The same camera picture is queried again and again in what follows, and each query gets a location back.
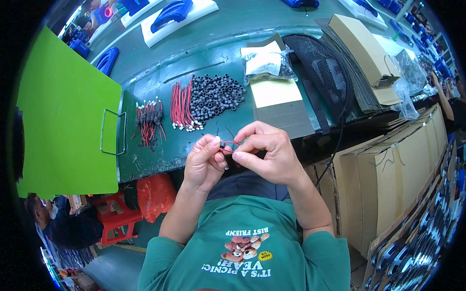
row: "fingernail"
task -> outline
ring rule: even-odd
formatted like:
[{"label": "fingernail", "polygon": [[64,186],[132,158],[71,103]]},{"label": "fingernail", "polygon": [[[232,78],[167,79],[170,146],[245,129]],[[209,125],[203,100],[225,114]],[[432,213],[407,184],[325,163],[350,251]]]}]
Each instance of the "fingernail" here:
[{"label": "fingernail", "polygon": [[220,136],[214,137],[214,139],[210,142],[210,145],[216,147],[220,144]]},{"label": "fingernail", "polygon": [[242,156],[242,153],[241,152],[234,152],[233,155],[232,155],[232,158],[239,162],[241,160],[241,156]]}]

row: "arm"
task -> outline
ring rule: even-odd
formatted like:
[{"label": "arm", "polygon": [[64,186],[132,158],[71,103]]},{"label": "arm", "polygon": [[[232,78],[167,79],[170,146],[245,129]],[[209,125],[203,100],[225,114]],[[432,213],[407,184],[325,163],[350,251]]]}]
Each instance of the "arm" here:
[{"label": "arm", "polygon": [[304,169],[301,177],[288,185],[288,191],[295,208],[296,219],[303,229],[303,240],[322,230],[335,236],[330,211]]},{"label": "arm", "polygon": [[186,245],[197,227],[199,215],[212,187],[220,180],[227,163],[219,152],[220,138],[204,135],[186,159],[185,178],[175,203],[160,226],[160,237]]},{"label": "arm", "polygon": [[[334,235],[330,211],[298,161],[286,132],[253,122],[240,130],[234,141],[242,142],[246,137],[233,159],[266,180],[288,187],[303,239],[322,230]],[[263,160],[254,155],[260,149],[267,151]]]},{"label": "arm", "polygon": [[437,87],[437,90],[439,92],[440,104],[442,105],[446,117],[448,118],[448,120],[454,121],[455,117],[453,115],[453,109],[450,103],[448,102],[448,99],[446,98],[445,94],[443,93],[442,86],[439,84],[439,80],[434,72],[431,72],[431,77],[435,87]]}]

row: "lime green board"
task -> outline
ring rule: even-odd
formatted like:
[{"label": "lime green board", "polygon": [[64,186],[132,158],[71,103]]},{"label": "lime green board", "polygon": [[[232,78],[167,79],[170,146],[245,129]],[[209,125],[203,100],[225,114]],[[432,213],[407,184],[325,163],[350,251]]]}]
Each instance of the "lime green board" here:
[{"label": "lime green board", "polygon": [[116,193],[117,124],[122,88],[58,39],[40,32],[21,76],[25,154],[20,197]]}]

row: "clear plastic bag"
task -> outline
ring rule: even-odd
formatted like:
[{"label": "clear plastic bag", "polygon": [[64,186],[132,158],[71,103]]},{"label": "clear plastic bag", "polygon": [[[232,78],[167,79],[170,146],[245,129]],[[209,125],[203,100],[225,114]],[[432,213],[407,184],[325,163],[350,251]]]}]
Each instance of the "clear plastic bag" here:
[{"label": "clear plastic bag", "polygon": [[281,52],[254,52],[241,56],[244,66],[244,85],[250,80],[284,79],[298,81],[293,72],[288,54],[292,49]]},{"label": "clear plastic bag", "polygon": [[395,58],[399,62],[400,69],[408,86],[410,96],[421,92],[427,84],[427,73],[421,67],[417,57],[411,58],[406,49],[399,52]]},{"label": "clear plastic bag", "polygon": [[412,104],[412,100],[409,94],[408,84],[406,83],[406,79],[403,75],[403,72],[400,70],[400,64],[395,57],[391,57],[393,64],[400,72],[400,78],[393,83],[393,89],[397,93],[398,97],[401,99],[402,102],[390,106],[391,110],[399,111],[400,115],[399,118],[405,120],[415,120],[419,117],[419,113],[414,108],[414,104]]}]

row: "dark pants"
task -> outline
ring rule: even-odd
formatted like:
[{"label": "dark pants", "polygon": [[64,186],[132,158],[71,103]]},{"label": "dark pants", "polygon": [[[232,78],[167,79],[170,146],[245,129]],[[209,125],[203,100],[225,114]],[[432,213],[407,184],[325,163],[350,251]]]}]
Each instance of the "dark pants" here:
[{"label": "dark pants", "polygon": [[273,184],[252,171],[221,179],[209,192],[207,200],[251,195],[283,201],[290,199],[286,185]]}]

